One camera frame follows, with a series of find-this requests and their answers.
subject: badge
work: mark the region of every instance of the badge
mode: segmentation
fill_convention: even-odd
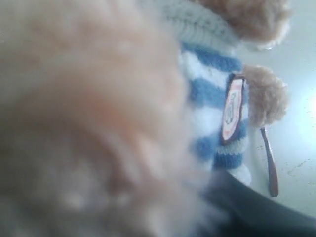
[[[225,145],[234,139],[238,130],[241,119],[243,84],[244,77],[235,75],[229,86],[222,125],[222,140]]]

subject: plush ear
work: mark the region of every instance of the plush ear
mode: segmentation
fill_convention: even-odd
[[[280,43],[289,29],[289,0],[198,0],[220,14],[240,38],[260,46]]]
[[[187,235],[177,56],[133,1],[0,0],[0,232]]]
[[[287,86],[269,68],[245,65],[243,71],[249,85],[249,122],[263,127],[281,120],[289,98]]]

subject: teddy bear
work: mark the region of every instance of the teddy bear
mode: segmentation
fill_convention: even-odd
[[[274,9],[252,2],[260,13]],[[174,33],[181,38],[182,29],[156,19],[150,6],[149,11],[139,7],[143,3],[0,0],[1,236],[186,237],[195,235],[196,226],[216,231],[227,222],[225,212],[201,196],[217,181],[209,158],[199,162],[212,147],[206,144],[203,150],[194,140],[219,130],[226,102],[227,121],[247,124],[248,86],[240,79],[242,63],[230,55],[240,37],[220,12],[190,1],[156,1],[170,4],[164,11],[167,19],[179,26],[189,22],[191,30],[199,28],[194,13],[202,13],[205,31],[185,32],[187,44],[180,47]],[[182,14],[179,6],[187,10],[184,21],[173,18]],[[274,22],[280,12],[267,19]],[[218,23],[215,28],[212,22]],[[204,44],[210,46],[208,52],[202,50]],[[221,54],[211,61],[203,56],[215,50]],[[262,75],[252,69],[245,67],[245,77]],[[231,116],[235,104],[226,100],[232,83],[225,78],[231,71],[238,76],[233,86],[241,90],[230,99],[245,94],[237,100],[238,120]],[[214,104],[194,93],[192,88],[212,88],[189,75],[215,75],[215,89],[221,90],[212,96],[220,100]],[[248,79],[249,87],[271,90],[255,77]],[[269,95],[274,93],[277,87],[262,93],[267,103],[261,107],[258,97],[251,99],[256,93],[249,100],[262,111],[271,107]],[[199,103],[213,107],[196,111]],[[210,110],[218,110],[218,117]],[[256,118],[256,124],[274,120],[269,112]],[[226,154],[240,138],[233,168],[236,160],[241,163],[245,131],[231,134],[233,141],[227,139],[216,151]]]
[[[286,85],[271,70],[244,66],[235,56],[235,50],[241,44],[257,50],[280,44],[289,29],[289,2],[140,0],[140,3],[147,9],[148,6],[157,9],[181,43],[180,64],[190,82],[195,131],[192,150],[206,170],[228,169],[249,185],[251,175],[242,164],[248,124],[264,127],[281,120],[288,95]],[[240,91],[230,92],[234,86],[231,83],[241,83]],[[230,93],[238,96],[229,102]]]

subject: black object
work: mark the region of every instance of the black object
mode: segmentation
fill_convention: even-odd
[[[205,197],[231,216],[220,237],[316,237],[316,219],[248,188],[225,170],[214,171]],[[201,230],[199,237],[212,237]]]

